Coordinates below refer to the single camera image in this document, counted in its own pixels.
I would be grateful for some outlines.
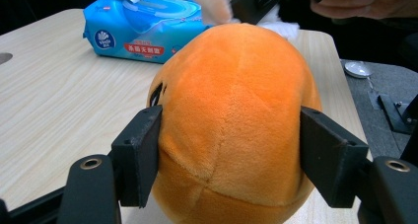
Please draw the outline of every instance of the black machine part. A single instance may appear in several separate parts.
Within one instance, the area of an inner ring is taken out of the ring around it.
[[[71,167],[66,187],[10,212],[1,200],[1,223],[121,223],[119,203],[146,205],[158,171],[161,118],[161,106],[140,111],[107,156],[82,158]],[[330,207],[351,208],[357,196],[360,223],[418,223],[412,163],[369,161],[367,144],[309,108],[301,108],[300,138],[301,166]]]

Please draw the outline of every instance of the dark background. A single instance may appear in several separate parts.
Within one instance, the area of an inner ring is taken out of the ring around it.
[[[0,35],[57,12],[85,8],[95,0],[0,0]],[[330,34],[343,59],[363,60],[418,69],[418,31],[390,27],[381,21],[352,19],[345,25],[313,13],[310,0],[281,0],[280,17],[299,23],[301,29]]]

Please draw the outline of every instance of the hand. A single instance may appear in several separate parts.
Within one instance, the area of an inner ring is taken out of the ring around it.
[[[231,0],[195,0],[202,7],[205,24],[220,25],[233,22]]]
[[[418,0],[312,0],[311,9],[333,19],[418,18]]]

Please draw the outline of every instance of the wooden table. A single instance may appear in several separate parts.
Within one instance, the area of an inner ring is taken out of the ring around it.
[[[82,38],[82,10],[67,10],[0,36],[0,197],[9,210],[65,186],[80,158],[107,154],[145,108],[160,64],[97,56]],[[323,111],[366,140],[330,36],[301,31],[292,44],[308,61]],[[358,223],[353,209],[332,209],[315,190],[288,223]],[[170,223],[151,197],[121,208],[124,223]]]

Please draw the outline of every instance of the orange plush toy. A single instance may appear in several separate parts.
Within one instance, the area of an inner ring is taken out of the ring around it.
[[[153,195],[174,223],[281,223],[310,195],[301,106],[320,111],[300,53],[267,29],[214,27],[156,75],[162,105]]]

